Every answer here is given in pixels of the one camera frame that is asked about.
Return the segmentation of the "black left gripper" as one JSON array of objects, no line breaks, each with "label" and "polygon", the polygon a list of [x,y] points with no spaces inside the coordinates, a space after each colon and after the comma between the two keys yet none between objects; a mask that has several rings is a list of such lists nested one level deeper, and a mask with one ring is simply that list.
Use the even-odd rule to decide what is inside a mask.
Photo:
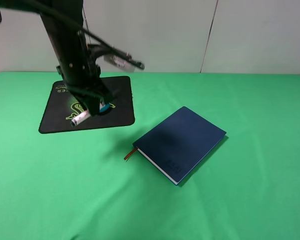
[{"label": "black left gripper", "polygon": [[91,116],[100,113],[100,101],[112,100],[112,92],[101,80],[101,69],[96,60],[69,62],[59,60],[58,73],[62,76],[67,90],[78,98],[82,108]]}]

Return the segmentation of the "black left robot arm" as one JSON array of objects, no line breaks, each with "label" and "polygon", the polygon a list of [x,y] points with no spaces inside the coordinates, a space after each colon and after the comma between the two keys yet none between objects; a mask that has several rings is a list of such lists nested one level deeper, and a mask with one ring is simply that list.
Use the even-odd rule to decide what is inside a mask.
[{"label": "black left robot arm", "polygon": [[86,44],[83,1],[0,0],[1,9],[40,15],[59,62],[57,71],[66,89],[92,116],[100,115],[108,109],[114,97],[100,79],[100,67],[95,62],[97,55],[108,53],[110,47],[102,44],[96,51],[92,51]]}]

